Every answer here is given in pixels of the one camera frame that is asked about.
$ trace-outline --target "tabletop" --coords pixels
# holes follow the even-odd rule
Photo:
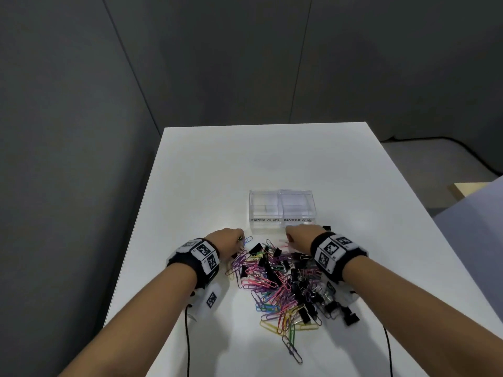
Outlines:
[[[161,272],[186,240],[249,227],[250,190],[312,190],[317,223],[503,337],[500,322],[366,123],[165,128],[106,323]],[[213,315],[190,324],[191,376],[388,376],[383,327],[359,299],[361,318],[296,335],[298,365],[279,336],[259,327],[248,291],[223,274]],[[395,376],[425,375],[393,338]],[[183,316],[148,376],[184,376]]]

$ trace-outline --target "person's right hand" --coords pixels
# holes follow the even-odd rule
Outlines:
[[[295,250],[311,255],[311,243],[320,234],[326,230],[319,225],[298,225],[287,226],[286,236]]]

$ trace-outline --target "acrylic box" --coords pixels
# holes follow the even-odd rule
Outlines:
[[[310,190],[250,190],[249,219],[252,231],[315,223],[313,194]]]

